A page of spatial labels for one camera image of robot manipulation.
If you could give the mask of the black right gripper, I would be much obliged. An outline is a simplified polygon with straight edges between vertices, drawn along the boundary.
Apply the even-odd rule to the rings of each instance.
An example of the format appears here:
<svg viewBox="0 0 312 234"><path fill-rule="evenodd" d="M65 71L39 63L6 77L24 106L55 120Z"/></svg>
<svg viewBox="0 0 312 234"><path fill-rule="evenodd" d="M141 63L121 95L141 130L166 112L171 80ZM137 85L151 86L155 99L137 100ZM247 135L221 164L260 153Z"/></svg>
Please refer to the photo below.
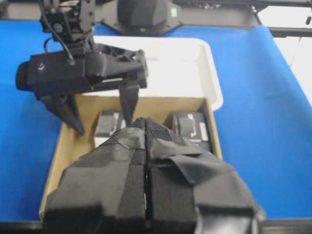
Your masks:
<svg viewBox="0 0 312 234"><path fill-rule="evenodd" d="M143 50L123 49L96 44L99 58L85 55L85 76L90 84L86 93L119 89L120 104L126 124L133 121L139 88L147 88L148 67ZM46 108L80 135L85 129L74 95L42 97Z"/></svg>

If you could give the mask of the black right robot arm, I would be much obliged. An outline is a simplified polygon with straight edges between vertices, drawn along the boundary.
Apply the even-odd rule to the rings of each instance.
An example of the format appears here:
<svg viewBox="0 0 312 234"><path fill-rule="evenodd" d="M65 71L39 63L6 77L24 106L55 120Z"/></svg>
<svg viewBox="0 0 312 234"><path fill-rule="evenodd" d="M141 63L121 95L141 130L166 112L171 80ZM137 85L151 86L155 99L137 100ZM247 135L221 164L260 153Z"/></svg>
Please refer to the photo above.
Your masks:
<svg viewBox="0 0 312 234"><path fill-rule="evenodd" d="M32 56L28 84L46 108L80 134L85 130L75 96L118 90L127 124L133 120L148 69L142 50L94 41L93 0L41 0L41 24L63 50Z"/></svg>

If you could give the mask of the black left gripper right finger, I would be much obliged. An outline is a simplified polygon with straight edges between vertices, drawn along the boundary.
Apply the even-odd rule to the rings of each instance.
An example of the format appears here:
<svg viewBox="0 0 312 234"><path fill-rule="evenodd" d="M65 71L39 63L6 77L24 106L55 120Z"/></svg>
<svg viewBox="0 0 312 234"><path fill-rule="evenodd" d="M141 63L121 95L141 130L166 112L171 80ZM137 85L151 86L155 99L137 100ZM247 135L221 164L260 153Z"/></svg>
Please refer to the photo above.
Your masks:
<svg viewBox="0 0 312 234"><path fill-rule="evenodd" d="M147 119L155 234L257 234L265 214L234 167Z"/></svg>

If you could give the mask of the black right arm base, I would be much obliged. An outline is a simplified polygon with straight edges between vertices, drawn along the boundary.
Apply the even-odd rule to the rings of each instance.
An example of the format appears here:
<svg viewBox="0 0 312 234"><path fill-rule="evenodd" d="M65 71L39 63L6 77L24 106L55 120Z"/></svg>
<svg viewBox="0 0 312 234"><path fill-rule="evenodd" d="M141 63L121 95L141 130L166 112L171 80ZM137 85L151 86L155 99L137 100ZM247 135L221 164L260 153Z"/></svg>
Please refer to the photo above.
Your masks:
<svg viewBox="0 0 312 234"><path fill-rule="evenodd" d="M242 0L98 0L96 21L124 36L162 36L180 27L250 29L261 24Z"/></svg>

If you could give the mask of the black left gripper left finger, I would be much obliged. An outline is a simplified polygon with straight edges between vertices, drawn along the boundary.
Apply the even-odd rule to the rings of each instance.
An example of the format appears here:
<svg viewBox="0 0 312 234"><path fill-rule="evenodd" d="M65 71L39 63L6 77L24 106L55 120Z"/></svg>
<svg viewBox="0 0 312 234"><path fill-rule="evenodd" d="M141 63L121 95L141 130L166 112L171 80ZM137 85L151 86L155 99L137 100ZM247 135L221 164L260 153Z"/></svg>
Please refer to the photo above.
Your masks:
<svg viewBox="0 0 312 234"><path fill-rule="evenodd" d="M144 233L145 149L139 118L75 160L47 197L44 233Z"/></svg>

